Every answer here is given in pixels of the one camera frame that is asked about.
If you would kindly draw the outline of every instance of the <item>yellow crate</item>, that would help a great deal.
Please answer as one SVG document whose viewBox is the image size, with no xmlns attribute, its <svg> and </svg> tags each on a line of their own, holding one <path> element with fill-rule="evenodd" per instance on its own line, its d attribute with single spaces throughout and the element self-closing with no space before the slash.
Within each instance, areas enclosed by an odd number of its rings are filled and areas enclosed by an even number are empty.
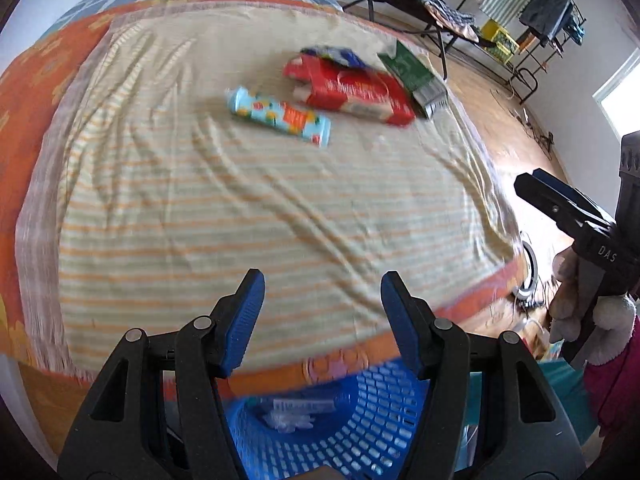
<svg viewBox="0 0 640 480">
<path fill-rule="evenodd" d="M 484 48 L 483 50 L 489 53 L 491 57 L 502 64 L 507 64 L 507 62 L 513 57 L 513 52 L 511 52 L 501 43 L 496 43 L 495 47 Z"/>
<path fill-rule="evenodd" d="M 494 20 L 489 20 L 480 29 L 482 37 L 486 40 L 497 43 L 498 46 L 503 46 L 508 52 L 515 54 L 518 51 L 518 43 L 509 35 L 507 30 L 498 25 Z"/>
</svg>

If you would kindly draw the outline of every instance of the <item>red snack box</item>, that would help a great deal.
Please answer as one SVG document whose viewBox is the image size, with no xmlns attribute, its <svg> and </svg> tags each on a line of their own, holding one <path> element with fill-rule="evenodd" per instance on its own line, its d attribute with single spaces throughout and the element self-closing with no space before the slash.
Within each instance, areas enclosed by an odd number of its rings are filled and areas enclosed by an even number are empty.
<svg viewBox="0 0 640 480">
<path fill-rule="evenodd" d="M 289 61 L 285 77 L 307 83 L 294 98 L 310 107 L 338 110 L 407 126 L 415 119 L 409 96 L 391 74 L 347 68 L 328 59 L 301 54 Z"/>
</svg>

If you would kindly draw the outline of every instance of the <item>metal rack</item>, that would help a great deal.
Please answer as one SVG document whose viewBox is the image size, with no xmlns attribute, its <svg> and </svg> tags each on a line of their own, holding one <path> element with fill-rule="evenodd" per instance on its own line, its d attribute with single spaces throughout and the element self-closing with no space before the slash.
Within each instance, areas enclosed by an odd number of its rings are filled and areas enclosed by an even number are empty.
<svg viewBox="0 0 640 480">
<path fill-rule="evenodd" d="M 582 27 L 584 23 L 587 21 L 587 19 L 580 12 L 580 7 L 578 7 L 578 5 L 575 3 L 575 0 L 571 0 L 571 2 L 574 5 L 573 12 L 577 17 L 578 25 Z M 525 101 L 527 101 L 527 99 L 529 99 L 538 90 L 538 87 L 540 86 L 540 84 L 538 82 L 538 78 L 536 77 L 536 74 L 538 74 L 541 70 L 545 74 L 548 73 L 548 64 L 554 58 L 554 56 L 557 55 L 562 58 L 562 54 L 564 54 L 564 46 L 568 43 L 569 40 L 571 40 L 571 37 L 564 30 L 562 30 L 562 34 L 563 34 L 563 38 L 559 42 L 559 48 L 551 47 L 553 49 L 553 52 L 549 56 L 547 56 L 544 61 L 541 62 L 534 55 L 534 52 L 539 47 L 546 48 L 546 46 L 543 46 L 540 43 L 540 40 L 536 40 L 535 46 L 531 50 L 527 50 L 527 55 L 524 58 L 522 58 L 516 66 L 513 66 L 513 64 L 511 63 L 507 63 L 507 68 L 511 69 L 513 73 L 513 75 L 511 75 L 511 78 L 508 80 L 508 82 L 512 83 L 514 79 L 517 79 L 529 89 L 529 93 L 520 99 L 520 104 L 524 104 Z M 529 68 L 522 66 L 529 58 L 533 59 L 533 61 L 535 61 L 537 64 L 537 68 L 533 72 Z"/>
<path fill-rule="evenodd" d="M 460 10 L 460 8 L 466 3 L 466 1 L 467 0 L 462 0 L 460 2 L 460 4 L 457 7 L 458 10 Z M 583 14 L 580 12 L 580 8 L 578 7 L 578 5 L 575 2 L 575 0 L 571 0 L 571 2 L 574 5 L 574 11 L 573 12 L 577 17 L 578 24 L 580 25 L 580 27 L 582 27 L 587 20 L 583 16 Z M 533 48 L 530 49 L 530 50 L 526 49 L 527 55 L 524 56 L 521 60 L 519 60 L 517 65 L 514 65 L 510 61 L 507 62 L 507 63 L 502 64 L 502 66 L 505 67 L 505 69 L 509 70 L 509 72 L 511 73 L 511 76 L 508 77 L 508 78 L 504 78 L 503 76 L 498 74 L 494 69 L 492 69 L 491 67 L 485 65 L 480 60 L 478 60 L 476 58 L 473 58 L 473 60 L 475 62 L 477 62 L 478 64 L 480 64 L 484 69 L 488 70 L 489 72 L 491 72 L 492 74 L 497 76 L 500 79 L 500 81 L 503 82 L 503 84 L 505 86 L 512 85 L 514 79 L 517 79 L 518 81 L 523 83 L 523 85 L 526 86 L 529 89 L 529 92 L 523 98 L 520 99 L 520 104 L 522 105 L 533 94 L 535 94 L 535 92 L 538 90 L 538 88 L 540 86 L 540 82 L 538 81 L 538 78 L 536 77 L 536 75 L 540 71 L 542 71 L 544 73 L 548 73 L 548 64 L 554 58 L 554 56 L 558 55 L 559 57 L 562 58 L 562 54 L 563 54 L 562 51 L 564 49 L 564 46 L 568 43 L 569 40 L 571 40 L 571 37 L 569 37 L 569 35 L 564 30 L 562 30 L 561 32 L 563 34 L 563 37 L 562 37 L 562 40 L 559 42 L 560 43 L 560 49 L 554 49 L 549 45 L 549 47 L 551 47 L 553 49 L 553 52 L 551 54 L 549 54 L 548 56 L 546 56 L 545 59 L 540 60 L 534 54 L 539 48 L 541 48 L 541 49 L 545 49 L 546 48 L 546 45 L 543 46 L 540 43 L 540 40 L 536 40 L 535 46 L 533 46 Z M 455 38 L 453 40 L 449 41 L 449 43 L 447 43 L 447 46 L 445 47 L 446 51 L 448 51 L 453 46 L 454 41 L 455 41 Z M 493 56 L 491 56 L 487 51 L 483 50 L 482 48 L 480 48 L 478 46 L 477 46 L 477 48 L 479 50 L 481 50 L 486 56 L 488 56 L 491 59 L 493 59 L 495 62 L 500 63 L 497 59 L 495 59 Z M 462 54 L 463 56 L 468 56 L 468 54 L 462 52 L 461 50 L 456 49 L 456 51 L 459 54 Z M 535 61 L 535 63 L 537 64 L 537 67 L 534 70 L 531 70 L 526 66 L 523 66 L 524 63 L 527 62 L 527 60 L 529 58 L 533 59 L 533 61 Z"/>
</svg>

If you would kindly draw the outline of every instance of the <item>snack package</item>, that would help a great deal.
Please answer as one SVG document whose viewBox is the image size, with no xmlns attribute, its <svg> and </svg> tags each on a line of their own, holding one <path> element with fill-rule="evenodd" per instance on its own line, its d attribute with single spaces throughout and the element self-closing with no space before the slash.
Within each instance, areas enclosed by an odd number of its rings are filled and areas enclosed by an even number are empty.
<svg viewBox="0 0 640 480">
<path fill-rule="evenodd" d="M 415 119 L 410 97 L 386 72 L 347 68 L 323 57 L 300 54 L 285 65 L 282 73 L 306 83 L 296 88 L 293 96 L 308 106 L 397 126 Z"/>
<path fill-rule="evenodd" d="M 431 119 L 437 110 L 449 105 L 447 87 L 399 40 L 389 52 L 378 54 L 380 61 L 411 92 L 420 108 Z"/>
<path fill-rule="evenodd" d="M 297 108 L 273 97 L 251 94 L 242 86 L 226 91 L 226 104 L 235 115 L 268 124 L 318 146 L 329 143 L 331 121 L 313 110 Z"/>
<path fill-rule="evenodd" d="M 328 59 L 347 68 L 369 68 L 369 66 L 360 59 L 358 54 L 350 48 L 343 46 L 308 46 L 303 48 L 300 53 L 322 57 L 323 59 Z"/>
</svg>

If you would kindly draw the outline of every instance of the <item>window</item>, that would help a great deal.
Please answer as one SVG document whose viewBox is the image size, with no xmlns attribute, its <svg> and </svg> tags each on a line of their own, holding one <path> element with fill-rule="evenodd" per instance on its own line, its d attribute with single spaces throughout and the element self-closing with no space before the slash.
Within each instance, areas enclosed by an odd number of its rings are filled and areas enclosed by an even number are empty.
<svg viewBox="0 0 640 480">
<path fill-rule="evenodd" d="M 640 130 L 639 50 L 634 52 L 593 98 L 620 137 Z"/>
</svg>

